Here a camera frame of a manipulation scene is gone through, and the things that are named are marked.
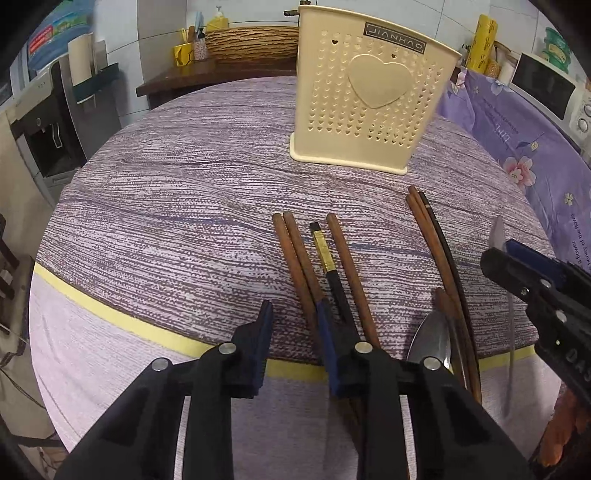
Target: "metal screw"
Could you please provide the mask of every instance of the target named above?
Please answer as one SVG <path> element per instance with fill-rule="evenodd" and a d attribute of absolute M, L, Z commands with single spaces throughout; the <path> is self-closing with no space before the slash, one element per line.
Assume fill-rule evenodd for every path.
<path fill-rule="evenodd" d="M 556 318 L 560 320 L 562 323 L 566 323 L 566 315 L 562 310 L 556 310 Z"/>
<path fill-rule="evenodd" d="M 236 351 L 236 345 L 232 342 L 226 342 L 219 346 L 218 350 L 222 355 L 230 355 L 230 353 L 234 353 Z"/>
<path fill-rule="evenodd" d="M 168 360 L 165 358 L 157 358 L 152 362 L 152 370 L 161 372 L 162 370 L 166 370 L 168 368 Z"/>
<path fill-rule="evenodd" d="M 423 360 L 423 365 L 427 370 L 435 371 L 439 370 L 441 362 L 434 356 L 428 356 L 425 360 Z"/>
<path fill-rule="evenodd" d="M 355 344 L 355 350 L 359 353 L 370 353 L 374 347 L 371 346 L 371 343 L 368 342 L 357 342 Z"/>

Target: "yellow package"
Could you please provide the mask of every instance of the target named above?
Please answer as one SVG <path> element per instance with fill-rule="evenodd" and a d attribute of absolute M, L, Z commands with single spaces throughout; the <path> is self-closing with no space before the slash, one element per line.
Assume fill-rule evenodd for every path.
<path fill-rule="evenodd" d="M 481 15 L 478 18 L 478 26 L 474 41 L 466 60 L 466 67 L 478 73 L 484 73 L 491 56 L 491 50 L 495 41 L 498 24 L 490 17 Z"/>
<path fill-rule="evenodd" d="M 205 32 L 211 32 L 213 30 L 222 30 L 223 28 L 227 28 L 228 18 L 224 17 L 222 12 L 222 7 L 216 7 L 217 13 L 216 16 L 213 17 L 209 22 L 207 22 L 207 26 L 205 27 Z"/>

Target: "microwave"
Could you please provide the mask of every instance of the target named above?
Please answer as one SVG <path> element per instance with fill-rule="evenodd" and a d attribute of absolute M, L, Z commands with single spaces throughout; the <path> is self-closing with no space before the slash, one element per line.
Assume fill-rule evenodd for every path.
<path fill-rule="evenodd" d="M 546 60 L 522 53 L 509 83 L 576 145 L 591 133 L 591 92 Z"/>

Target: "pink flower print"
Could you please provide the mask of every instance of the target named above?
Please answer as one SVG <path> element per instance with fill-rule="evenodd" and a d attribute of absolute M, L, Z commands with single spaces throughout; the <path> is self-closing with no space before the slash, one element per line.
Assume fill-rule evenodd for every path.
<path fill-rule="evenodd" d="M 503 170 L 507 172 L 513 183 L 525 193 L 525 187 L 531 187 L 535 183 L 535 173 L 531 171 L 534 162 L 531 158 L 521 157 L 517 161 L 514 157 L 509 157 L 503 164 Z"/>

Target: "blue gripper pad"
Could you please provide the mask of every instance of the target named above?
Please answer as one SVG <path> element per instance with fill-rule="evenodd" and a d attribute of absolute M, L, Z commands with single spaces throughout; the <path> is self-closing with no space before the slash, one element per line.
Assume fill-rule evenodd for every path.
<path fill-rule="evenodd" d="M 330 391 L 333 395 L 338 395 L 340 390 L 339 371 L 329 322 L 329 319 L 332 319 L 332 312 L 330 305 L 325 300 L 316 304 L 316 315 L 318 317 L 318 332 L 322 341 L 322 360 L 324 360 L 324 368 L 329 375 Z"/>
<path fill-rule="evenodd" d="M 517 240 L 507 240 L 505 243 L 507 254 L 521 261 L 539 276 L 552 282 L 554 288 L 561 289 L 566 280 L 562 267 L 555 260 L 546 257 L 533 248 L 524 245 Z"/>

